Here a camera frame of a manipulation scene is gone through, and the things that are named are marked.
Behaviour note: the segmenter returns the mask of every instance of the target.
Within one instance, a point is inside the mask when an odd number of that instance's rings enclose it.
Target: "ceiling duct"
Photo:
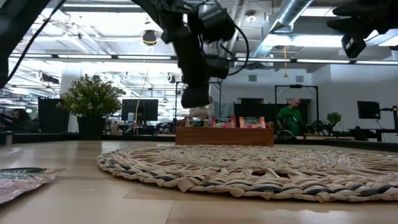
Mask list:
[[[313,0],[285,0],[283,1],[279,12],[267,16],[263,24],[262,43],[251,54],[251,57],[263,58],[275,47],[275,43],[269,42],[267,36],[270,32],[291,33],[294,22],[300,17],[304,10],[311,5]],[[263,66],[250,66],[252,70]]]

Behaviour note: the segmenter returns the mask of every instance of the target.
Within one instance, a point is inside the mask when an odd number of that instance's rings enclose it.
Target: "ceiling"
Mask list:
[[[43,20],[50,14],[52,7],[58,1],[53,0],[49,7],[36,20],[35,24],[26,33],[24,40],[18,45],[14,53],[21,53],[26,43],[33,33],[41,26]],[[235,23],[244,31],[249,40],[251,51],[256,49],[262,42],[261,27],[266,16],[279,10],[282,1],[250,1],[246,6],[246,12],[252,10],[256,20],[248,22],[247,16],[241,16],[243,0],[220,0],[220,4],[227,8],[231,14],[234,4],[238,3]],[[343,0],[315,0],[305,11],[302,17],[316,16],[319,19],[334,19],[332,9],[346,2]],[[148,47],[142,43],[141,35],[145,30],[155,30],[159,37],[161,29],[152,19],[136,7],[113,7],[107,5],[103,7],[73,7],[74,4],[128,4],[129,0],[68,0],[67,4],[53,16],[52,22],[36,38],[29,50],[30,54],[104,54],[104,55],[175,55],[172,46],[164,44],[161,40],[154,47]],[[232,52],[245,53],[246,46],[238,35],[238,39],[232,46]],[[217,53],[216,45],[210,45],[210,53]],[[322,58],[322,59],[343,59],[346,55],[339,47],[300,47],[288,45],[274,47],[270,54],[273,57],[287,58]],[[360,56],[361,60],[383,60],[391,56],[388,47],[369,46]],[[10,59],[10,68],[14,66],[16,58]],[[169,83],[165,77],[172,74],[177,81],[180,80],[180,70],[174,63],[126,63],[126,62],[83,62],[81,64],[84,71],[89,74],[107,75],[109,77],[120,77],[121,87],[140,88],[143,86],[145,77],[147,81],[145,87],[154,88],[175,88],[175,84]],[[19,67],[18,72],[11,80],[10,84],[19,86],[38,86],[48,85],[40,81],[41,74],[50,75],[62,81],[62,72],[65,70],[66,63],[62,60],[29,60],[25,59]],[[275,63],[271,68],[283,68],[283,63]],[[318,69],[315,65],[290,64],[289,68],[307,69],[313,72]],[[27,91],[40,95],[53,96],[58,94],[57,85],[54,89],[49,88],[25,88]],[[136,90],[130,91],[131,96],[136,96]],[[156,92],[156,96],[164,96],[164,93]],[[145,96],[153,96],[154,93],[144,92]]]

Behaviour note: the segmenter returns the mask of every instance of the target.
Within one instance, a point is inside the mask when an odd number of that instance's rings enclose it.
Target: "computer monitor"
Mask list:
[[[127,121],[129,113],[136,113],[138,100],[123,100],[122,120]],[[158,100],[140,100],[137,112],[139,121],[157,121]]]
[[[358,101],[360,119],[380,119],[380,105],[373,101]]]

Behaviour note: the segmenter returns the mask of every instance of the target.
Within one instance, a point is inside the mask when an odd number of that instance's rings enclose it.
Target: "snack package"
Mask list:
[[[209,126],[209,120],[194,120],[194,119],[185,120],[185,127],[203,128],[208,126]]]
[[[63,169],[0,169],[0,204],[58,177]]]
[[[264,117],[259,118],[239,118],[239,124],[241,128],[266,128],[266,119]]]
[[[235,122],[235,115],[232,115],[230,118],[211,117],[212,128],[236,128]]]

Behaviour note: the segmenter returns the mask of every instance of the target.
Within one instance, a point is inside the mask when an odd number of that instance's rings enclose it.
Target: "person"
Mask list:
[[[12,112],[12,118],[11,131],[15,133],[31,133],[33,131],[34,124],[32,119],[24,109],[15,109]]]
[[[295,136],[300,135],[299,125],[302,122],[301,114],[298,110],[299,106],[300,100],[294,98],[290,104],[282,108],[277,115],[278,120],[282,123],[284,122],[284,128],[293,133]]]

